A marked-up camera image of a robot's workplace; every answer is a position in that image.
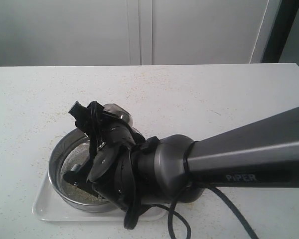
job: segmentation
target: cabinet door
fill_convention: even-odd
[[[154,65],[260,62],[279,4],[140,0],[142,59]]]
[[[137,0],[0,1],[0,66],[139,64]]]

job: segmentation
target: speckled countertop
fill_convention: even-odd
[[[48,223],[31,212],[58,140],[74,128],[67,113],[78,100],[117,103],[146,137],[182,133],[195,140],[299,106],[296,64],[2,67],[0,68],[0,239],[169,238],[167,217],[122,223]],[[261,239],[299,239],[299,189],[223,191]],[[205,192],[178,205],[192,238],[248,235],[223,202]],[[185,228],[175,220],[176,235]]]

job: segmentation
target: table surface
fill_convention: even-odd
[[[31,207],[56,143],[72,130],[75,101],[117,103],[145,137],[204,139],[299,106],[296,64],[0,68],[0,238],[169,238],[167,216],[140,222],[48,223]],[[299,189],[223,191],[260,239],[299,239]],[[244,239],[232,212],[206,190],[177,206],[192,238]],[[175,220],[176,236],[184,226]]]

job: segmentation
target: white tray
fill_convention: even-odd
[[[125,212],[120,209],[106,213],[87,213],[71,207],[54,191],[47,174],[34,201],[32,213],[39,220],[51,222],[121,222],[125,215]],[[163,209],[151,208],[140,216],[140,221],[154,221],[164,216],[165,213]]]

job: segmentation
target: mesh strainer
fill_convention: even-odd
[[[54,148],[48,175],[54,190],[71,206],[87,212],[108,212],[116,207],[99,195],[98,197],[67,183],[63,175],[76,165],[82,165],[89,156],[89,139],[75,129],[64,136]]]

